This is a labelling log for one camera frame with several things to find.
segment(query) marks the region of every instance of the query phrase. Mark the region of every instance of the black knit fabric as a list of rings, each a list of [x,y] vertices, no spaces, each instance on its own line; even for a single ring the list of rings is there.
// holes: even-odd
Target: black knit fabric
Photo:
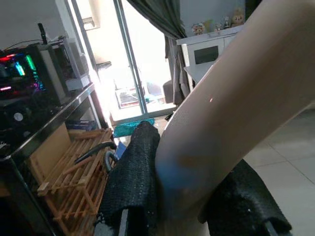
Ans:
[[[109,173],[99,213],[119,228],[121,213],[129,209],[129,224],[138,235],[154,234],[157,223],[155,154],[160,136],[149,122],[141,122],[116,167]]]
[[[257,236],[270,221],[277,233],[291,225],[259,175],[242,160],[218,186],[207,208],[211,236]]]

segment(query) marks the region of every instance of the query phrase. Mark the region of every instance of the dark curtain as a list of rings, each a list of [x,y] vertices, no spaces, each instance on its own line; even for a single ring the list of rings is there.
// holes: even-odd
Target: dark curtain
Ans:
[[[189,94],[184,57],[176,39],[185,38],[186,33],[180,19],[180,0],[128,0],[128,2],[152,25],[165,35],[165,57],[173,66],[173,103],[181,104]]]

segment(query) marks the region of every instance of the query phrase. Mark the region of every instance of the white wall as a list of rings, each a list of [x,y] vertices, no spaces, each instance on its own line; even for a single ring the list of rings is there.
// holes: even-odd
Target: white wall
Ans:
[[[188,37],[193,36],[193,24],[213,20],[223,24],[225,16],[230,18],[237,7],[245,9],[245,0],[180,0],[181,19]]]
[[[0,5],[0,49],[24,40],[41,39],[37,23],[50,38],[64,35],[64,27],[53,0],[2,0]]]

